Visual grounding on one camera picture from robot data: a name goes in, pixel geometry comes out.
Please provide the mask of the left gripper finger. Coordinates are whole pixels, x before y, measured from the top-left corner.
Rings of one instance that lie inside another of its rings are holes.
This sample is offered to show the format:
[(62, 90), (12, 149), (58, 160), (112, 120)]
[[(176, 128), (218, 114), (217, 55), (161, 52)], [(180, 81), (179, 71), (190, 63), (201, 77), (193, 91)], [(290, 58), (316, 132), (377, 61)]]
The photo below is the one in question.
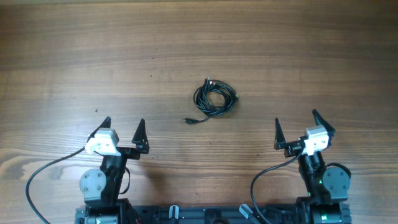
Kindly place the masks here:
[(111, 118), (108, 116), (105, 118), (105, 120), (91, 133), (88, 135), (88, 141), (93, 138), (96, 134), (96, 132), (100, 129), (100, 128), (110, 128), (111, 127)]
[(131, 141), (136, 145), (136, 149), (140, 153), (148, 154), (150, 150), (147, 132), (146, 132), (146, 122), (144, 119), (140, 120), (140, 123), (134, 133), (133, 139)]

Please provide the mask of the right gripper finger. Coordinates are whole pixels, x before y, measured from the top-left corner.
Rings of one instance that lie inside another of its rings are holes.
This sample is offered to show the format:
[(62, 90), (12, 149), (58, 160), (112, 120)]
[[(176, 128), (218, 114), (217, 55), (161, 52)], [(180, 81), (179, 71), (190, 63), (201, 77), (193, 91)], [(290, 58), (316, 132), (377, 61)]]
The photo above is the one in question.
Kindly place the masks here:
[(275, 118), (275, 138), (274, 149), (284, 149), (286, 145), (285, 137), (278, 118)]
[(317, 126), (322, 125), (326, 129), (328, 136), (334, 137), (335, 133), (336, 133), (335, 128), (330, 123), (328, 123), (325, 119), (323, 119), (322, 116), (320, 115), (320, 113), (316, 109), (312, 109), (312, 114), (314, 116), (316, 125)]

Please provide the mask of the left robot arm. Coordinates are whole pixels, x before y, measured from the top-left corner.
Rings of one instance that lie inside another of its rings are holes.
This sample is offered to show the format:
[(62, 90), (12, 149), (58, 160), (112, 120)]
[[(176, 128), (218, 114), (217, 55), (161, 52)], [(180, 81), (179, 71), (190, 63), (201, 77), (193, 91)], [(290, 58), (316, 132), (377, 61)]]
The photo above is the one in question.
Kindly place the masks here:
[(141, 217), (128, 199), (119, 196), (127, 160), (139, 160), (141, 154), (150, 150), (146, 123), (140, 123), (132, 138), (133, 147), (118, 146), (119, 137), (111, 128), (111, 118), (107, 117), (89, 136), (85, 145), (88, 153), (97, 153), (103, 160), (98, 169), (86, 171), (80, 179), (80, 190), (85, 207), (76, 209), (75, 223), (141, 223)]

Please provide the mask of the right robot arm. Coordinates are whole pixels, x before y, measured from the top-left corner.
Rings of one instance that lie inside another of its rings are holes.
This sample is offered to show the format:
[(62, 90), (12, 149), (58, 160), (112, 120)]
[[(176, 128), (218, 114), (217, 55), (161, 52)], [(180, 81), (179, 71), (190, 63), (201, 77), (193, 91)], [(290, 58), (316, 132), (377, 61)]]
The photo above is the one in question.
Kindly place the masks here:
[(342, 164), (326, 164), (322, 151), (331, 146), (336, 130), (317, 110), (312, 110), (313, 127), (296, 141), (285, 140), (282, 127), (275, 119), (276, 150), (284, 150), (286, 158), (294, 157), (308, 195), (298, 197), (294, 204), (278, 205), (273, 211), (279, 223), (347, 224), (352, 222), (348, 199), (351, 171)]

